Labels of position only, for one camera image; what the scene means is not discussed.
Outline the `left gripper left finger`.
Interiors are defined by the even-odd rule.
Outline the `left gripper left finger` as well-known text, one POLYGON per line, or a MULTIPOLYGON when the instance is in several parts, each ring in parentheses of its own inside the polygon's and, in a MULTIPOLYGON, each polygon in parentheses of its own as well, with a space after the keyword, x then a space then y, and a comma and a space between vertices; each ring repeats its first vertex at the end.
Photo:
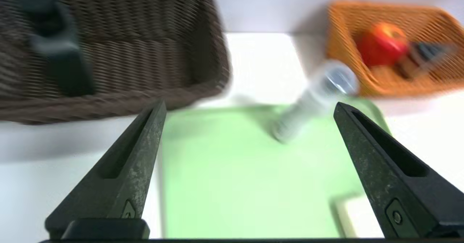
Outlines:
POLYGON ((146 240, 142 219, 167 116, 145 108, 45 220, 51 240, 146 240))

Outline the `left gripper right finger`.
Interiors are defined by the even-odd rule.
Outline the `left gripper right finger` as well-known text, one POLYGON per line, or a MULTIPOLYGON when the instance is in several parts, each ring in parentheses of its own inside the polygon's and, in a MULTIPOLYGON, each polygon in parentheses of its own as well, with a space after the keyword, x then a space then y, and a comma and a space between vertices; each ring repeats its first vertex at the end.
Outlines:
POLYGON ((357 108, 333 115, 386 239, 463 238, 461 190, 357 108))

